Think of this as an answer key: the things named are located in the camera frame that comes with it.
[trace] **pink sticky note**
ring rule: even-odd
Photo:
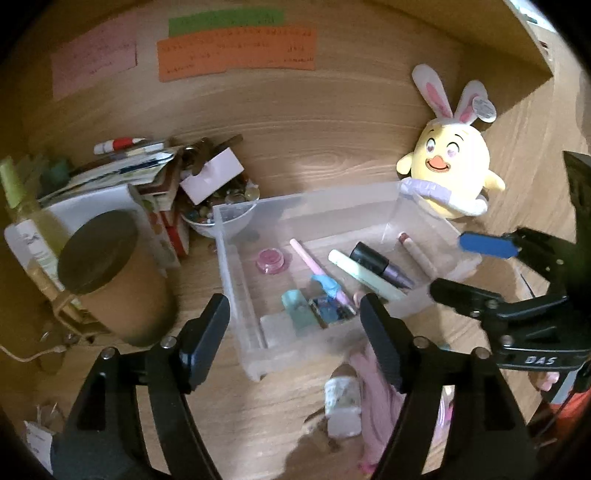
[[[54,100],[135,67],[135,37],[136,13],[132,11],[63,44],[51,55]]]
[[[198,175],[184,179],[181,187],[191,201],[198,205],[243,170],[234,152],[227,148],[208,161]]]

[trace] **white bottle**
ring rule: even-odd
[[[361,433],[361,388],[352,366],[339,366],[325,383],[324,414],[330,438],[344,439]]]

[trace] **plastic storage box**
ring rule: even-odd
[[[362,241],[386,256],[415,281],[415,289],[403,300],[386,305],[391,315],[404,318],[433,303],[428,295],[430,279],[404,247],[398,235],[406,232],[437,267],[439,276],[460,281],[480,263],[480,255],[461,251],[458,231],[439,217],[420,197],[399,191],[399,182],[338,187],[310,193],[262,199],[253,203],[214,208],[217,254],[224,293],[230,300],[233,333],[247,375],[257,381],[320,355],[342,355],[365,338],[359,316],[295,341],[269,348],[261,329],[261,317],[284,310],[281,295],[299,288],[306,298],[322,294],[312,272],[293,251],[295,238],[349,297],[367,289],[328,260],[336,248],[349,255]],[[243,215],[242,229],[224,221]],[[256,266],[259,251],[279,248],[287,268],[266,275]]]

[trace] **stuffed toy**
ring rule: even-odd
[[[488,209],[482,189],[505,190],[505,182],[488,169],[491,158],[482,135],[471,126],[476,118],[496,118],[484,85],[469,82],[452,114],[435,70],[417,65],[413,81],[437,118],[427,124],[414,151],[396,165],[398,173],[411,174],[401,191],[419,194],[448,219],[482,215]]]

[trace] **orange beak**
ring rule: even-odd
[[[426,159],[425,165],[429,170],[436,173],[443,173],[451,168],[450,164],[444,161],[441,155],[435,155],[433,158]]]

